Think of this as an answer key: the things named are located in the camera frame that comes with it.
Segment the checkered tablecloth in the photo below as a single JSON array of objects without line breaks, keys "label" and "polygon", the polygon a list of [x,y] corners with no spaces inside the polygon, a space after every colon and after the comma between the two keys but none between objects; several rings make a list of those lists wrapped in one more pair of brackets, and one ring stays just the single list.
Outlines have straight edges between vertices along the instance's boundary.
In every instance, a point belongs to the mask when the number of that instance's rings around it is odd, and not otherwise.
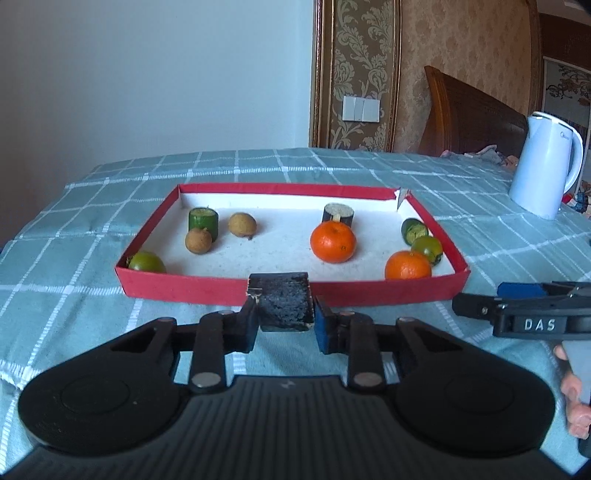
[{"label": "checkered tablecloth", "polygon": [[[113,266],[134,233],[178,183],[293,182],[408,187],[441,223],[472,269],[466,291],[492,294],[503,281],[591,278],[591,222],[563,208],[552,222],[512,203],[506,171],[466,157],[363,151],[221,151],[106,164],[66,186],[0,256],[0,473],[30,449],[19,393],[39,372],[160,316],[197,321],[222,306],[127,298]],[[491,337],[484,322],[456,317],[450,302],[363,308],[378,323],[414,316],[544,378],[557,397],[545,451],[566,469],[584,459],[566,433],[562,375],[545,342]],[[390,361],[389,381],[396,380]],[[227,358],[233,374],[340,374],[346,359],[323,356],[313,332],[262,333],[250,355]],[[177,381],[188,374],[183,357]]]}]

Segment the white kettle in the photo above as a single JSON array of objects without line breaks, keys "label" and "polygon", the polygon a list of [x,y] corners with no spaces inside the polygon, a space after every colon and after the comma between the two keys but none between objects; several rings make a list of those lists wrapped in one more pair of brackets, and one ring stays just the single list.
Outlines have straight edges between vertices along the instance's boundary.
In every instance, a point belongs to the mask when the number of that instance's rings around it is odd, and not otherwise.
[{"label": "white kettle", "polygon": [[553,220],[581,171],[583,139],[568,123],[547,113],[532,113],[527,124],[509,197],[525,210]]}]

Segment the headboard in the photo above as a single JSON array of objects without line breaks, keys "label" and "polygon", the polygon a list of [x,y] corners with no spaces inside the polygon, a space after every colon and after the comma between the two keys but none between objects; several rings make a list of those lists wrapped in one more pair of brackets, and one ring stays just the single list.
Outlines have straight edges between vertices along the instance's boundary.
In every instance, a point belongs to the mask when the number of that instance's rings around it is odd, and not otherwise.
[{"label": "headboard", "polygon": [[496,144],[519,157],[527,135],[524,115],[467,83],[426,66],[431,112],[418,152],[438,157],[444,150],[477,152]]}]

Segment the human hand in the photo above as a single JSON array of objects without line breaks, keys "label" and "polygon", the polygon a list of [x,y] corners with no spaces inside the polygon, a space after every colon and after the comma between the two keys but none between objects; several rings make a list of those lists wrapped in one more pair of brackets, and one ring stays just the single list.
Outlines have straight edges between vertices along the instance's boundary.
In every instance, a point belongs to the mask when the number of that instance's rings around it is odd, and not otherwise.
[{"label": "human hand", "polygon": [[[569,359],[562,345],[554,347],[554,354],[561,360]],[[569,370],[560,385],[560,391],[566,397],[566,419],[569,422],[569,433],[585,440],[589,437],[591,407],[582,404],[579,400],[582,388],[581,380]]]}]

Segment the orange fruit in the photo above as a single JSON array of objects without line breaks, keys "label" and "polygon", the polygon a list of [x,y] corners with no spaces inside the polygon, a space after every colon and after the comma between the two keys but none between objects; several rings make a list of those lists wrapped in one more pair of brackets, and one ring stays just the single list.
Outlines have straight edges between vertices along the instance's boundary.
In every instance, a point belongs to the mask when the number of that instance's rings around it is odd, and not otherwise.
[{"label": "orange fruit", "polygon": [[347,261],[355,253],[357,239],[350,227],[329,220],[317,226],[310,236],[310,247],[321,260],[328,263]]},{"label": "orange fruit", "polygon": [[384,277],[387,280],[406,280],[431,276],[431,264],[420,252],[402,250],[396,252],[386,262]]}]

